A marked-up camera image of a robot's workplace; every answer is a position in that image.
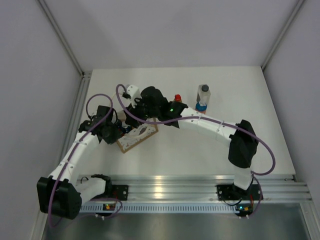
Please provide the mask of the dark blue pump bottle front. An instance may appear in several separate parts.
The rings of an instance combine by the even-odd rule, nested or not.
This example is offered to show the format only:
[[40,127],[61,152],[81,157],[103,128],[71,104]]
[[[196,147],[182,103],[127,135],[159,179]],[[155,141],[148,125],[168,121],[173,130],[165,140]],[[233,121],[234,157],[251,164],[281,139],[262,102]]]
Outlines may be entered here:
[[132,130],[132,127],[129,126],[122,126],[122,133],[123,134],[128,134]]

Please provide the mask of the clear square bottle dark cap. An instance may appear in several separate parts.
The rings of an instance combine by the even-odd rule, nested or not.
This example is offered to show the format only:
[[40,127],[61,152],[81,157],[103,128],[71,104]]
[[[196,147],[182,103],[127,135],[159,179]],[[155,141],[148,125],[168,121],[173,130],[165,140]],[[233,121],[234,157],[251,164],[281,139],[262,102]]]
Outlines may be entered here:
[[210,88],[207,84],[201,84],[198,86],[196,101],[201,106],[205,106],[209,103],[211,97]]

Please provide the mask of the yellow liquid bottle red cap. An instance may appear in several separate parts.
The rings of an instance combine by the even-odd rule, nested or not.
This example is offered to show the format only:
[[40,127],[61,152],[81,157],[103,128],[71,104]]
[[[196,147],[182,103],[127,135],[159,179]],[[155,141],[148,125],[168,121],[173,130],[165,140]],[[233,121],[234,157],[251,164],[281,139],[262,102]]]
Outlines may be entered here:
[[181,97],[181,95],[180,95],[180,94],[176,94],[176,95],[174,96],[174,101],[175,101],[175,102],[178,102],[178,103],[181,103],[181,102],[182,102],[182,97]]

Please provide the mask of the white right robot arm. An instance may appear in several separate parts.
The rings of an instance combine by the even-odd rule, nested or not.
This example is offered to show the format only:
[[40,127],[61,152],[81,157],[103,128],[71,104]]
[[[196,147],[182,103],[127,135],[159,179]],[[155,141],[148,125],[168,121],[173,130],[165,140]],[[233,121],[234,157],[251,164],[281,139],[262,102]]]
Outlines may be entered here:
[[228,147],[228,160],[235,169],[233,194],[244,199],[251,193],[251,165],[257,152],[258,140],[250,122],[241,120],[229,124],[218,121],[185,103],[167,100],[154,86],[140,91],[138,87],[129,85],[121,95],[130,100],[130,105],[125,108],[127,125],[137,128],[148,120],[158,119],[164,125],[194,130],[225,144]]

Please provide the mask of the teal blue pump bottle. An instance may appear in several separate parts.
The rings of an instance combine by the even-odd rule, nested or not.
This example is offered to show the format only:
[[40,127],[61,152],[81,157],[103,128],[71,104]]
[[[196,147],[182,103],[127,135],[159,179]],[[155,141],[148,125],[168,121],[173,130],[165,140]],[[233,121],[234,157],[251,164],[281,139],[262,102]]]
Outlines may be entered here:
[[207,112],[207,108],[207,104],[201,104],[200,102],[197,102],[195,105],[195,110],[201,114],[205,114]]

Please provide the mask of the canvas and burlap tote bag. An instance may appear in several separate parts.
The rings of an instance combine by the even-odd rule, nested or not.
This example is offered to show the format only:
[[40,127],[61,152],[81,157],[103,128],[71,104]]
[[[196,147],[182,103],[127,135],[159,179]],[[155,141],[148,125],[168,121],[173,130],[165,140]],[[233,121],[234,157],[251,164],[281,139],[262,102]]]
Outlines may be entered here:
[[[122,121],[122,127],[129,126],[125,123],[125,117],[126,116],[123,110],[116,110],[113,114],[112,120],[115,122],[119,119]],[[127,134],[123,134],[122,128],[119,129],[119,132],[120,138],[116,141],[116,143],[120,148],[121,152],[125,154],[132,148],[136,147],[143,141],[158,133],[159,129],[158,126],[155,124],[151,125],[143,123],[138,128],[132,127],[132,130]]]

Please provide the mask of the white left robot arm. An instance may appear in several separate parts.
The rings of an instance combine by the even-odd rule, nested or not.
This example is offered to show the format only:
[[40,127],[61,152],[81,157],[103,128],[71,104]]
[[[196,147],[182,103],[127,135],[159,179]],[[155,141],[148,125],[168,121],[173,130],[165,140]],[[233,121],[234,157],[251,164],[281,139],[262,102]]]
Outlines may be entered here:
[[102,141],[113,144],[121,136],[113,121],[114,111],[108,106],[98,106],[96,115],[80,124],[71,148],[56,169],[38,180],[36,188],[42,213],[73,220],[86,202],[98,197],[107,200],[112,196],[109,176],[93,174],[84,183],[77,184],[77,181],[93,150]]

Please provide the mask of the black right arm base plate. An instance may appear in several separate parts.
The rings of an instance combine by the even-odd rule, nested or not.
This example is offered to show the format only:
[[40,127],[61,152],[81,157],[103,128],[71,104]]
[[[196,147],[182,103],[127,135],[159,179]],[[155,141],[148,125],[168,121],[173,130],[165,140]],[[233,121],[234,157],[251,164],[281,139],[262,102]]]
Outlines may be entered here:
[[247,190],[243,190],[234,184],[219,184],[216,186],[217,196],[220,201],[258,201],[263,200],[263,194],[258,184],[251,184]]

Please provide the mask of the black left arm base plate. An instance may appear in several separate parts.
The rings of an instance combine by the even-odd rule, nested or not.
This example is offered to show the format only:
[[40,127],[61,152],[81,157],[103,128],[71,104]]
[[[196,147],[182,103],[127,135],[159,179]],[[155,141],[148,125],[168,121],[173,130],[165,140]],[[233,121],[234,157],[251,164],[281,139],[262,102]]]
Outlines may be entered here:
[[113,184],[111,197],[120,201],[127,201],[129,195],[129,186],[124,184]]

